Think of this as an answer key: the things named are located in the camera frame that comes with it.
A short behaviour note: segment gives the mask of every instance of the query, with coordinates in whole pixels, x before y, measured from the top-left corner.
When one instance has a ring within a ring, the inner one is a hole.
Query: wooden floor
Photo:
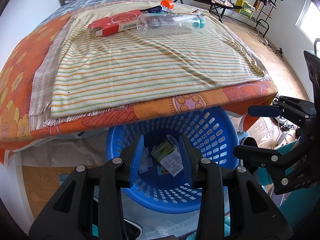
[[[224,21],[245,44],[247,44],[266,66],[272,80],[276,84],[279,94],[308,100],[308,96],[290,65],[282,61],[276,54],[259,42],[261,35],[243,26]],[[238,127],[239,118],[231,118]],[[252,137],[257,140],[260,147],[274,148],[275,142],[280,135],[276,122],[270,118],[260,118],[249,130]],[[291,136],[286,137],[287,142],[293,141]],[[69,174],[74,167],[29,167],[23,166],[23,178],[31,211],[36,217],[52,194],[59,187],[59,174]]]

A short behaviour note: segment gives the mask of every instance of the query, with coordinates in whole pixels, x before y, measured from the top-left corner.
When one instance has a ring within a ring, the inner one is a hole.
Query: window
[[[311,0],[306,0],[296,26],[314,43],[320,38],[320,11]]]

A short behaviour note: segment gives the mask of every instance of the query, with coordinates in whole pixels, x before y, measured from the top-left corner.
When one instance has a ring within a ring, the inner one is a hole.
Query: barcode
[[[133,27],[137,27],[137,23],[131,23],[131,24],[128,24],[128,25],[124,25],[123,26],[123,29],[128,29],[128,28],[133,28]]]

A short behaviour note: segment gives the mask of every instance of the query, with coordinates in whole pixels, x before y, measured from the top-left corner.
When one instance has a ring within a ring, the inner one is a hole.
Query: bed
[[[257,120],[247,115],[248,107],[269,105],[273,100],[277,89],[266,69],[263,69],[265,76],[259,81],[134,103],[124,108],[114,108],[94,116],[30,131],[28,113],[33,78],[57,35],[72,13],[118,1],[123,0],[77,0],[63,5],[16,46],[0,74],[0,162],[2,164],[7,165],[8,159],[15,152],[45,139],[69,134],[77,134],[80,137],[84,131],[106,129],[120,124],[214,106],[222,106],[229,115],[242,117],[239,130],[247,131]]]

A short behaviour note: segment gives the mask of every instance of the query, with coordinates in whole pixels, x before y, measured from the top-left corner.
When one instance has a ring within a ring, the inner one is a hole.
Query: metal rack
[[[246,27],[249,26],[249,27],[253,28],[254,30],[258,30],[257,27],[258,27],[258,25],[259,25],[259,26],[261,26],[261,27],[263,27],[263,28],[266,29],[265,33],[263,34],[263,37],[265,37],[266,34],[267,34],[267,32],[268,32],[269,29],[270,29],[270,25],[269,25],[269,23],[267,22],[267,20],[268,20],[269,18],[271,19],[271,12],[272,12],[272,10],[273,10],[274,8],[277,9],[272,3],[269,3],[269,4],[272,6],[272,8],[270,9],[269,13],[266,13],[266,12],[263,11],[264,7],[266,6],[266,5],[263,4],[262,8],[261,8],[261,9],[258,9],[260,12],[259,12],[257,18],[254,18],[254,17],[249,18],[249,17],[247,17],[247,16],[245,16],[245,15],[243,15],[243,14],[241,14],[241,13],[238,13],[238,12],[234,11],[233,9],[229,9],[229,8],[224,8],[224,9],[222,10],[220,16],[221,16],[222,19],[226,19],[226,20],[229,20],[229,21],[231,21],[231,22],[238,23],[238,24],[240,24],[240,25],[242,25],[242,26],[246,26]],[[231,10],[232,12],[234,12],[234,13],[236,13],[236,14],[239,14],[239,15],[241,15],[242,17],[245,17],[245,18],[247,18],[248,20],[254,22],[254,23],[255,23],[255,26],[252,26],[252,25],[250,25],[250,24],[248,24],[248,23],[245,23],[245,22],[243,22],[243,21],[240,21],[240,20],[238,20],[238,19],[234,19],[234,18],[232,18],[232,17],[230,17],[230,16],[224,15],[226,9],[227,9],[227,10]],[[265,19],[262,18],[262,17],[260,18],[261,14],[264,14],[264,15],[266,15],[267,17],[266,17]]]

